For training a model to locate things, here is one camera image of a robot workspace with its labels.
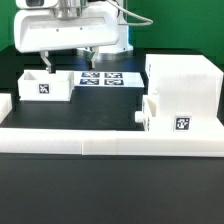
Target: white box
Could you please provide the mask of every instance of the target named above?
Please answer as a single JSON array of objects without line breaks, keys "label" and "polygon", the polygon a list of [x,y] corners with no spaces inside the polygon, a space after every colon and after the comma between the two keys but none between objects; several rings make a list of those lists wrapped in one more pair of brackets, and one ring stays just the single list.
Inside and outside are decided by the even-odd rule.
[{"label": "white box", "polygon": [[73,71],[25,70],[18,80],[20,100],[69,101],[74,89]]}]

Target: open white box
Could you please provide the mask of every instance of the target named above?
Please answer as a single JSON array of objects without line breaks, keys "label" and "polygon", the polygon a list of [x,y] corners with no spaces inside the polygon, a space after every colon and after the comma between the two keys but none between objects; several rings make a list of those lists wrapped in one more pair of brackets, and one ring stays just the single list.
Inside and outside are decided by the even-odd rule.
[{"label": "open white box", "polygon": [[74,89],[74,72],[25,70],[18,80],[20,100],[69,101]]}]

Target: white base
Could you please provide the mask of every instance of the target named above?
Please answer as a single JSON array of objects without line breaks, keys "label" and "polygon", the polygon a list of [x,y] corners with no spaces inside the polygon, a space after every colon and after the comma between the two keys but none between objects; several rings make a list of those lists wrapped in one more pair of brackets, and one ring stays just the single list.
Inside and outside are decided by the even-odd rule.
[{"label": "white base", "polygon": [[1,153],[224,157],[224,128],[202,134],[0,129]]},{"label": "white base", "polygon": [[18,80],[20,100],[69,101],[74,89],[73,71],[25,70]]},{"label": "white base", "polygon": [[10,94],[0,94],[0,124],[12,110],[12,101]]}]

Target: cable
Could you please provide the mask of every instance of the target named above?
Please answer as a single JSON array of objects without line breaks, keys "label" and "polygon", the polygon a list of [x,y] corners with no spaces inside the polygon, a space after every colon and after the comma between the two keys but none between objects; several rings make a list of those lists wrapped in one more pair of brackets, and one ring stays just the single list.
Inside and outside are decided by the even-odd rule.
[{"label": "cable", "polygon": [[119,5],[117,5],[114,1],[112,0],[106,0],[108,3],[110,3],[111,5],[113,5],[115,8],[119,9],[120,11],[122,11],[123,13],[128,14],[129,16],[132,16],[134,18],[137,18],[139,20],[144,21],[144,23],[120,23],[119,25],[127,25],[127,26],[149,26],[153,23],[153,21],[151,19],[139,16],[133,12],[129,12],[128,10],[120,7]]}]

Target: white plastic part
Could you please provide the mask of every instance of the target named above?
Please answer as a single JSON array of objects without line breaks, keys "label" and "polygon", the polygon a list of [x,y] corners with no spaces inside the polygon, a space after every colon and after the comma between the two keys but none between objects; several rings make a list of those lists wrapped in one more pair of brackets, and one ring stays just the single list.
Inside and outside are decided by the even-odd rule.
[{"label": "white plastic part", "polygon": [[[51,8],[55,7],[58,4],[59,0],[45,0],[43,6],[37,6],[35,8]],[[34,7],[29,7],[26,4],[26,0],[16,0],[16,5],[20,9],[30,9]]]},{"label": "white plastic part", "polygon": [[149,54],[146,73],[150,79],[148,96],[143,98],[143,113],[150,118],[146,131],[214,130],[223,80],[219,68],[202,55]]},{"label": "white plastic part", "polygon": [[135,112],[135,122],[136,123],[143,123],[145,121],[145,116],[142,111]]},{"label": "white plastic part", "polygon": [[95,47],[118,41],[117,9],[107,2],[89,3],[82,17],[54,18],[53,10],[20,10],[14,21],[15,46],[20,52]]},{"label": "white plastic part", "polygon": [[25,70],[18,80],[20,100],[69,101],[74,89],[73,71]]},{"label": "white plastic part", "polygon": [[0,93],[0,124],[12,110],[11,94]]},{"label": "white plastic part", "polygon": [[[117,1],[119,6],[123,7],[123,0]],[[119,17],[117,18],[117,23],[125,24],[127,23],[124,19],[124,14],[120,11]],[[129,44],[129,27],[128,26],[119,26],[119,41],[115,45],[110,46],[100,46],[99,53],[100,54],[119,54],[123,52],[133,51],[133,46]]]},{"label": "white plastic part", "polygon": [[[202,56],[149,56],[154,82],[143,97],[146,131],[0,128],[0,152],[224,157],[224,127],[216,118],[222,71]],[[191,117],[191,128],[175,131],[176,116]]]}]

